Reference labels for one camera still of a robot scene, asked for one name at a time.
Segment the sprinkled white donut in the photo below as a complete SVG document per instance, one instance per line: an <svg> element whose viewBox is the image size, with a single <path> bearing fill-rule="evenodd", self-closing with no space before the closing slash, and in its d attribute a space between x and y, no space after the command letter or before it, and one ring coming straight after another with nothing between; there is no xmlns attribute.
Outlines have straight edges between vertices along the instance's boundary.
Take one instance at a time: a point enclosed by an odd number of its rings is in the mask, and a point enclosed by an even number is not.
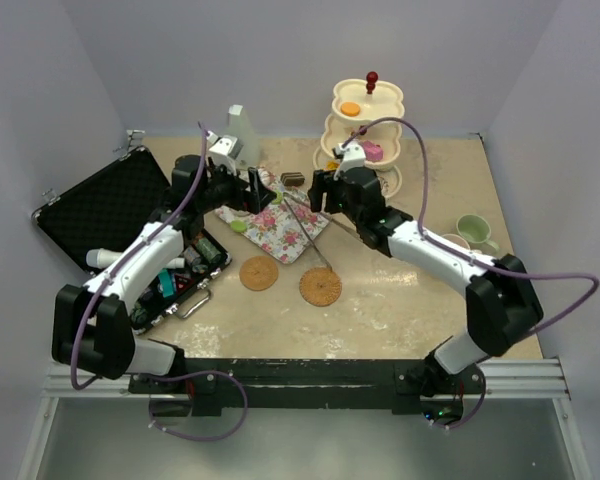
<svg viewBox="0 0 600 480"><path fill-rule="evenodd" d="M400 180L395 175L380 175L378 180L381 185L382 195L389 199L395 195L400 188Z"/></svg>

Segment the chocolate striped cake bar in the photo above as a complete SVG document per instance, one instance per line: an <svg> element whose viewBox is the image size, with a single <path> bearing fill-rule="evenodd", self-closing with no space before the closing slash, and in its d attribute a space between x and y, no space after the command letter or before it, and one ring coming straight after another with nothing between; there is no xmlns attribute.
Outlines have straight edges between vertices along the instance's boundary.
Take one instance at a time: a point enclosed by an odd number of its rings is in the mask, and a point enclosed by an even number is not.
<svg viewBox="0 0 600 480"><path fill-rule="evenodd" d="M305 183L306 178L301 172L284 172L280 180L285 187L300 187Z"/></svg>

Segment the pink cake slice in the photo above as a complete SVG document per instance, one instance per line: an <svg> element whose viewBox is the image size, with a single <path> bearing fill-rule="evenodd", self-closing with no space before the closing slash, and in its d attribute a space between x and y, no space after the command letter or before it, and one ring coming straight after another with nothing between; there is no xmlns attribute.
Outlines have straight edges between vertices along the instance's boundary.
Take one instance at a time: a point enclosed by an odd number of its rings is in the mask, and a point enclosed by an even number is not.
<svg viewBox="0 0 600 480"><path fill-rule="evenodd" d="M365 140L361 142L360 145L365 153L367 161L376 163L383 160L384 150L379 144Z"/></svg>

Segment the orange macaron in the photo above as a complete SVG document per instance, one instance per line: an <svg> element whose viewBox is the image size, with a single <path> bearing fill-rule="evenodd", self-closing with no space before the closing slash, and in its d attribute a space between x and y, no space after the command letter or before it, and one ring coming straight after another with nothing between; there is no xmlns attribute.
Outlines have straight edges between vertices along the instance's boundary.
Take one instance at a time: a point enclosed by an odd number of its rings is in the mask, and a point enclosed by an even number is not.
<svg viewBox="0 0 600 480"><path fill-rule="evenodd" d="M347 101L340 105L340 111L347 117L356 117L360 114L361 107L356 102Z"/></svg>

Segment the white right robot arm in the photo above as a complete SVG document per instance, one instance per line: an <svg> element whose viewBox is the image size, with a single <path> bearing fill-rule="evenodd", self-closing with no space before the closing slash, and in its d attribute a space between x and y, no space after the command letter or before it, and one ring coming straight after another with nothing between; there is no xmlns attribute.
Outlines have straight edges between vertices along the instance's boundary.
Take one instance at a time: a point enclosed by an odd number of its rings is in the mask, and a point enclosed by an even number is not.
<svg viewBox="0 0 600 480"><path fill-rule="evenodd" d="M474 255L419 230L411 215L386 204L373 170L316 170L308 197L314 212L344 214L370 249L425 270L465 299L465 329L434 349L425 369L432 390L449 392L462 370L503 355L542 320L544 312L520 259Z"/></svg>

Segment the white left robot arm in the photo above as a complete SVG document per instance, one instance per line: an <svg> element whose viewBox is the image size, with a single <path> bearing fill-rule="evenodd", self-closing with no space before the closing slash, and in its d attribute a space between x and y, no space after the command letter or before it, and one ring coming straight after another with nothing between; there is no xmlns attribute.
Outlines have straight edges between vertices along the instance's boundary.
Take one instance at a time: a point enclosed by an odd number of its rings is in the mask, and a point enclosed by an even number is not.
<svg viewBox="0 0 600 480"><path fill-rule="evenodd" d="M275 197L255 167L241 174L206 154L179 157L170 187L138 237L96 277L81 287L66 285L56 296L52 357L69 366L73 388L84 389L78 373L87 371L95 379L149 374L163 391L180 390L187 368L176 361L176 347L136 339L130 322L134 306L201 232L207 213L227 206L258 214Z"/></svg>

